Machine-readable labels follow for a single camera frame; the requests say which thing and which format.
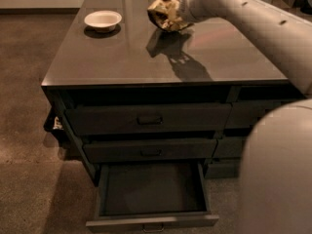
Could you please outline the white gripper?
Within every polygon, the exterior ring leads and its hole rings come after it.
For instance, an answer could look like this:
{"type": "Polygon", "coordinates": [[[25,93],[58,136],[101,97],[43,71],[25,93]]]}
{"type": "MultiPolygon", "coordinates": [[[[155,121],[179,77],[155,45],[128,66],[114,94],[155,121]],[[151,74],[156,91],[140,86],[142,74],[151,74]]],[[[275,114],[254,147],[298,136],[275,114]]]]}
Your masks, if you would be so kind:
{"type": "Polygon", "coordinates": [[[179,0],[178,14],[187,22],[200,22],[209,17],[203,0],[179,0]]]}

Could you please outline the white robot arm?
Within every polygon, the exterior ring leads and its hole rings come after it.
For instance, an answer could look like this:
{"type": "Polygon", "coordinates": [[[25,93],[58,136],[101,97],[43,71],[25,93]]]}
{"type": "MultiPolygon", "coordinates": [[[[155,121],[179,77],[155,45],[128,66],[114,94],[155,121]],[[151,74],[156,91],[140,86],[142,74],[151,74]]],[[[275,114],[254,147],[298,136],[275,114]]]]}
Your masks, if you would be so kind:
{"type": "Polygon", "coordinates": [[[312,22],[262,0],[180,0],[186,21],[221,18],[303,96],[266,114],[248,136],[240,168],[237,234],[312,234],[312,22]]]}

